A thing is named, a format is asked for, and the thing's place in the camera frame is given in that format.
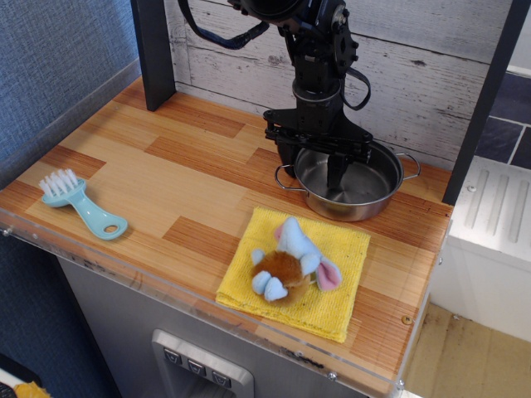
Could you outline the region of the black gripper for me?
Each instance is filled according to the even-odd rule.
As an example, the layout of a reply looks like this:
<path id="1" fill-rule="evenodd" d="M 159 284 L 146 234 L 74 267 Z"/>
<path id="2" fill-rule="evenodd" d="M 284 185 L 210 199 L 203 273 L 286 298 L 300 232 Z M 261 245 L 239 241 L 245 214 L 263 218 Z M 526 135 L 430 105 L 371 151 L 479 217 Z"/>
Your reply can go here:
<path id="1" fill-rule="evenodd" d="M 301 149 L 330 154 L 327 160 L 327 187 L 338 189 L 351 158 L 362 163 L 372 155 L 373 136 L 351 122 L 343 111 L 343 100 L 308 102 L 296 100 L 293 109 L 269 109 L 265 137 L 274 141 L 285 172 L 295 178 L 295 163 Z"/>

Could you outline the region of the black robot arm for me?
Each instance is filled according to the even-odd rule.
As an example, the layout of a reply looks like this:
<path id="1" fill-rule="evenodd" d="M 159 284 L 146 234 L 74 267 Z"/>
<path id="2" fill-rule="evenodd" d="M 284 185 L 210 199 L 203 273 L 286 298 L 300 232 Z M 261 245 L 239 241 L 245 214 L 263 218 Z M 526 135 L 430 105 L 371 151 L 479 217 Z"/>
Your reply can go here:
<path id="1" fill-rule="evenodd" d="M 344 113 L 345 78 L 367 83 L 353 69 L 358 43 L 348 27 L 343 1 L 233 1 L 244 15 L 277 26 L 295 68 L 293 109 L 269 109 L 265 135 L 275 142 L 284 164 L 301 149 L 329 156 L 327 185 L 339 188 L 348 165 L 370 159 L 373 136 Z"/>

